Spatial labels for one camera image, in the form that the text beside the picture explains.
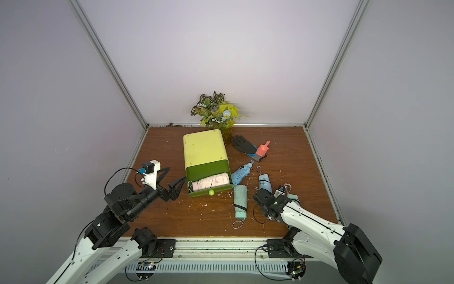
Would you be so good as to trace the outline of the pink umbrella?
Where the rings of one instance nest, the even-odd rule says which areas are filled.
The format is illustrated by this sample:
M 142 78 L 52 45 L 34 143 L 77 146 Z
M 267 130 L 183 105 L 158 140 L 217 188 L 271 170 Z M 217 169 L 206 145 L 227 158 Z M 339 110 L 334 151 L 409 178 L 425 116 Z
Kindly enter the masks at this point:
M 280 185 L 275 193 L 274 196 L 277 198 L 280 195 L 288 195 L 292 190 L 292 186 L 289 183 L 285 183 L 284 185 Z
M 227 173 L 220 173 L 217 175 L 209 176 L 196 182 L 188 182 L 189 189 L 192 192 L 227 185 L 229 183 L 230 178 Z

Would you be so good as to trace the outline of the yellow-green drawer cabinet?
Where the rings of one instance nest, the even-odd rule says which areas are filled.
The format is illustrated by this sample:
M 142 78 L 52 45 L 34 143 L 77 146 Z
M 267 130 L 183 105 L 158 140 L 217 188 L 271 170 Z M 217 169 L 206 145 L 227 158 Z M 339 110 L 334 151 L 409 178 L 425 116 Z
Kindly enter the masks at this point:
M 198 181 L 221 173 L 231 173 L 220 130 L 208 130 L 183 136 L 184 166 L 189 181 Z

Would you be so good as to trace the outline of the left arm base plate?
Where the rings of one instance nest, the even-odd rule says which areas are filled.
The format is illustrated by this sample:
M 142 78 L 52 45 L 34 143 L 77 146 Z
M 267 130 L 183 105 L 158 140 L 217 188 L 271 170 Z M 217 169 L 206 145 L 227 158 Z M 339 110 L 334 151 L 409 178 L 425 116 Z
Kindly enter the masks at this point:
M 158 239 L 143 252 L 143 259 L 171 259 L 176 249 L 176 239 Z

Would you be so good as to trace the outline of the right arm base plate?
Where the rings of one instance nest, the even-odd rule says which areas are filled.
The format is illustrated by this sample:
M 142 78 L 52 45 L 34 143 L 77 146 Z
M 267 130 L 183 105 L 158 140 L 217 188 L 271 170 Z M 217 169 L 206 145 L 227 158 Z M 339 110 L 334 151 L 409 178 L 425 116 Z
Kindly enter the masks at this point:
M 297 252 L 292 246 L 291 242 L 284 239 L 268 239 L 266 243 L 266 251 L 268 257 L 271 259 L 302 259 L 303 257 L 310 257 Z

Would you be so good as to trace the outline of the dark green top drawer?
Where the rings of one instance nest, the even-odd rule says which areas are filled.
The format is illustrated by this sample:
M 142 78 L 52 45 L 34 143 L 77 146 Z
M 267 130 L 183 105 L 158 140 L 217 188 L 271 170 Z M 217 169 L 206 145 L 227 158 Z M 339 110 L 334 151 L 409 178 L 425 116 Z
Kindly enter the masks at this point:
M 227 160 L 189 166 L 186 168 L 186 177 L 190 197 L 212 196 L 234 187 Z

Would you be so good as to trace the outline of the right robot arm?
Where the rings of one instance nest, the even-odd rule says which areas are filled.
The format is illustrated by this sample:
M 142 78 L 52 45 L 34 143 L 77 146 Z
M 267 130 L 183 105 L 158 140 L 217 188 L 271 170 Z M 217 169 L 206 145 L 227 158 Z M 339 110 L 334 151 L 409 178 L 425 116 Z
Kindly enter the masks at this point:
M 371 284 L 383 258 L 361 228 L 342 226 L 302 208 L 300 203 L 266 189 L 254 201 L 269 219 L 290 227 L 282 239 L 287 255 L 307 255 L 338 270 L 349 284 Z

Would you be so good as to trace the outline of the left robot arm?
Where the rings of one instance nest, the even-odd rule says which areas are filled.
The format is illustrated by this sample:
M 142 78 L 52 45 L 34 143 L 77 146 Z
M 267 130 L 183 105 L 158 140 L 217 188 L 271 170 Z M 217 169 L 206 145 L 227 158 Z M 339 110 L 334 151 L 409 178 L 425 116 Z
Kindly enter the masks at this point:
M 159 240 L 147 227 L 136 229 L 132 237 L 119 249 L 99 263 L 110 248 L 116 246 L 120 238 L 152 203 L 161 199 L 175 201 L 179 197 L 186 177 L 171 183 L 168 188 L 159 183 L 169 172 L 153 166 L 138 171 L 143 176 L 145 187 L 136 192 L 130 183 L 117 185 L 105 195 L 106 208 L 91 221 L 79 234 L 73 252 L 59 270 L 48 280 L 50 284 L 106 284 L 117 273 L 126 271 L 127 266 L 144 257 L 153 264 L 173 256 L 175 240 Z

